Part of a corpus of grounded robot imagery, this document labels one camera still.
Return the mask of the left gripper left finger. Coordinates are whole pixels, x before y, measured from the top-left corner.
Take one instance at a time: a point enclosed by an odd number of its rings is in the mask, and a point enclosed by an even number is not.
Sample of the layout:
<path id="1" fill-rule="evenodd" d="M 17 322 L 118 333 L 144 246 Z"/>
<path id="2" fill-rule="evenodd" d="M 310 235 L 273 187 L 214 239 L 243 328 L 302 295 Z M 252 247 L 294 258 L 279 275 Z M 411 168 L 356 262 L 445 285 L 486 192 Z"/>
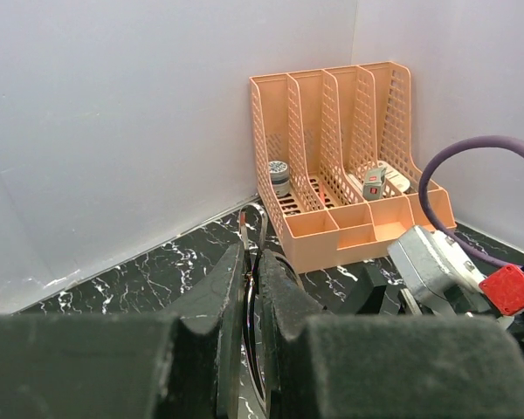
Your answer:
<path id="1" fill-rule="evenodd" d="M 234 418 L 244 252 L 167 308 L 0 315 L 0 418 Z"/>

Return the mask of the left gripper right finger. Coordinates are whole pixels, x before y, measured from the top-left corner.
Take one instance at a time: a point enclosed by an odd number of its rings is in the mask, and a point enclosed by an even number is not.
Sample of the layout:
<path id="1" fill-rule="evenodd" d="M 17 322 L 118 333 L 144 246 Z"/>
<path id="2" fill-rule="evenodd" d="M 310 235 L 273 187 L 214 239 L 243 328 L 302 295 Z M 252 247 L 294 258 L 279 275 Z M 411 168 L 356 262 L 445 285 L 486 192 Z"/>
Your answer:
<path id="1" fill-rule="evenodd" d="M 338 315 L 259 263 L 271 418 L 524 418 L 524 357 L 485 318 Z"/>

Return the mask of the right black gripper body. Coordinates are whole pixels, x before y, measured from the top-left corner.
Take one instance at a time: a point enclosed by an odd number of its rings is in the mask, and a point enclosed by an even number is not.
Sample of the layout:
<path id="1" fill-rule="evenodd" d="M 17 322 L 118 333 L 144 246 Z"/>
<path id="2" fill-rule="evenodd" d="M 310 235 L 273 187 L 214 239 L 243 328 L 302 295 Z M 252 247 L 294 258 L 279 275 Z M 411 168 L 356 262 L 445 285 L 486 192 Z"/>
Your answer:
<path id="1" fill-rule="evenodd" d="M 524 349 L 524 271 L 506 265 L 484 277 L 454 273 L 425 281 L 411 277 L 398 290 L 400 312 L 438 316 L 486 316 L 507 329 Z"/>

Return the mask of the silver metal keyring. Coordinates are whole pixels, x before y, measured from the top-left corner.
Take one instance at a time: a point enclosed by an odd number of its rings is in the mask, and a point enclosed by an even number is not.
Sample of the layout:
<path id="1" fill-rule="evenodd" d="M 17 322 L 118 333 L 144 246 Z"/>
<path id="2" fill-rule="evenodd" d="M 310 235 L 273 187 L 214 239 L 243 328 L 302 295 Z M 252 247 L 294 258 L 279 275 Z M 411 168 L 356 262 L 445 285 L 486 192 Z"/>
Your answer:
<path id="1" fill-rule="evenodd" d="M 251 255 L 248 226 L 246 222 L 246 212 L 248 209 L 256 210 L 261 222 L 257 250 L 254 257 Z M 269 216 L 263 206 L 259 203 L 246 203 L 238 212 L 238 233 L 245 252 L 245 263 L 243 268 L 245 292 L 243 299 L 242 336 L 249 376 L 263 414 L 266 418 L 284 418 L 283 406 L 280 404 L 282 402 L 280 399 L 281 393 L 277 389 L 274 390 L 275 397 L 272 402 L 274 413 L 271 413 L 270 398 L 266 395 L 265 378 L 263 376 L 263 369 L 260 367 L 259 354 L 257 353 L 256 347 L 256 303 L 261 295 L 259 290 L 259 264 L 265 249 L 268 224 Z"/>

